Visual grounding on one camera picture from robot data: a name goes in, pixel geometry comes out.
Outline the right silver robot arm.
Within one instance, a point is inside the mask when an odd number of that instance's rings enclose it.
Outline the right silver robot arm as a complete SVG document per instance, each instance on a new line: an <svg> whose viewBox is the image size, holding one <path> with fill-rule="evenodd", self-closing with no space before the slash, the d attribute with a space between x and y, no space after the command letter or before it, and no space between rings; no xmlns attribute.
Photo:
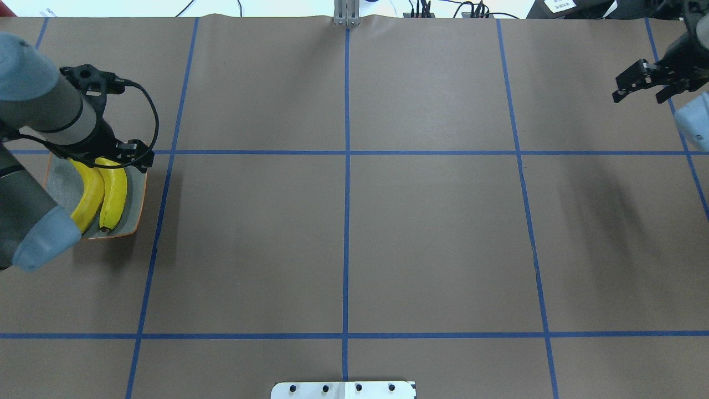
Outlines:
<svg viewBox="0 0 709 399"><path fill-rule="evenodd" d="M641 89L661 86L659 104L676 94L695 93L708 81L708 16L706 1L662 1L653 13L656 19L681 18L685 32L667 48L664 56L651 63L640 59L616 76L612 93L618 103ZM708 99L699 94L674 111L679 134L699 151L707 151Z"/></svg>

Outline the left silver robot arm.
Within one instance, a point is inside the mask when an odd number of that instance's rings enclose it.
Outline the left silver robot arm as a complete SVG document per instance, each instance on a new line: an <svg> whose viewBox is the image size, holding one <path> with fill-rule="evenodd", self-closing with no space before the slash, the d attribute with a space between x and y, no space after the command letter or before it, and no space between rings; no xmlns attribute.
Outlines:
<svg viewBox="0 0 709 399"><path fill-rule="evenodd" d="M81 241L142 220L155 139L121 139L109 96L140 85L93 65L56 66L2 32L2 270L34 271Z"/></svg>

